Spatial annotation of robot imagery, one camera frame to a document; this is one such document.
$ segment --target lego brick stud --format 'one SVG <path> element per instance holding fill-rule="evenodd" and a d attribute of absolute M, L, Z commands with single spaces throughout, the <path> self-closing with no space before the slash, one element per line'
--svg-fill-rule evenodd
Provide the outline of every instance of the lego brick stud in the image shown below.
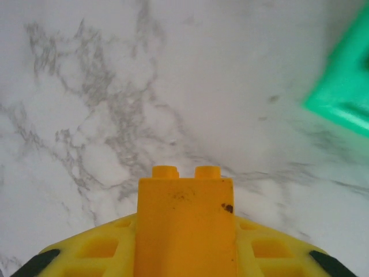
<path fill-rule="evenodd" d="M 195 169 L 196 179 L 218 179 L 220 177 L 219 166 L 198 166 Z"/>
<path fill-rule="evenodd" d="M 174 179 L 179 178 L 179 173 L 175 166 L 154 166 L 152 168 L 152 178 Z"/>

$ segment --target yellow lego piece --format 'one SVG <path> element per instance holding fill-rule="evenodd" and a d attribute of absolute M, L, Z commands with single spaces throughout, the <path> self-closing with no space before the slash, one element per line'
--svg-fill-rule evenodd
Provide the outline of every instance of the yellow lego piece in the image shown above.
<path fill-rule="evenodd" d="M 159 166 L 140 180 L 137 214 L 45 248 L 39 260 L 55 253 L 39 274 L 25 275 L 35 270 L 26 264 L 14 277 L 329 277 L 312 250 L 325 253 L 235 216 L 232 179 L 218 167 L 179 178 Z"/>

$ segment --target plastic toy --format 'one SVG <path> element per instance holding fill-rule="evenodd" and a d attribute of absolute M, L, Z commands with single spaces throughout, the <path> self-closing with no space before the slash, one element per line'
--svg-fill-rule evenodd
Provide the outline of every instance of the plastic toy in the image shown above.
<path fill-rule="evenodd" d="M 352 277 L 322 249 L 235 216 L 220 168 L 157 166 L 137 213 L 53 244 L 13 277 Z"/>
<path fill-rule="evenodd" d="M 325 75 L 305 105 L 369 136 L 369 2 L 333 51 Z"/>

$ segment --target yellow plastic base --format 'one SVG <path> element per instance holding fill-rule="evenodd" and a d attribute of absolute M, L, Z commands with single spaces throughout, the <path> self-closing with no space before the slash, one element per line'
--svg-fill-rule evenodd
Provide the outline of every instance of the yellow plastic base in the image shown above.
<path fill-rule="evenodd" d="M 138 213 L 53 244 L 39 277 L 329 277 L 313 245 L 239 218 L 218 167 L 179 178 L 155 167 L 140 180 Z"/>

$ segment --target green plastic object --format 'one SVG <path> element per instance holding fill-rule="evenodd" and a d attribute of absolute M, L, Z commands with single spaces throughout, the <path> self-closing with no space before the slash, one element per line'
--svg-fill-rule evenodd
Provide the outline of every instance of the green plastic object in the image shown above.
<path fill-rule="evenodd" d="M 331 54 L 305 106 L 369 137 L 369 1 Z"/>

